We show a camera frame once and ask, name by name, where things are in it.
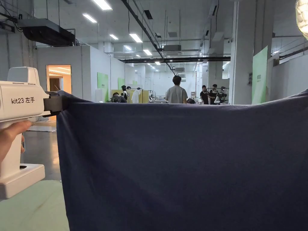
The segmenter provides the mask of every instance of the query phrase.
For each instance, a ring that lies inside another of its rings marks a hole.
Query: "lamp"
[[[308,39],[308,0],[297,0],[295,9],[297,26]]]

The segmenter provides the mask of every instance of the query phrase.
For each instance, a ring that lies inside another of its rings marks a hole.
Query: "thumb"
[[[5,130],[11,134],[12,137],[16,137],[18,134],[25,132],[32,125],[31,121],[25,120],[17,122],[7,127]]]

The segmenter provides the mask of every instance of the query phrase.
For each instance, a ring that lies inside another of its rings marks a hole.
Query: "navy blue cloth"
[[[254,106],[68,97],[57,136],[71,231],[308,230],[308,91]]]

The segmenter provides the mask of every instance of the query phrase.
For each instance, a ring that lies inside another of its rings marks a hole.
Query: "green banner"
[[[125,85],[125,79],[118,78],[118,90],[122,90],[123,85]]]
[[[103,89],[103,101],[107,102],[108,97],[108,75],[97,72],[97,88]]]
[[[265,47],[253,57],[252,104],[266,102],[267,49]]]

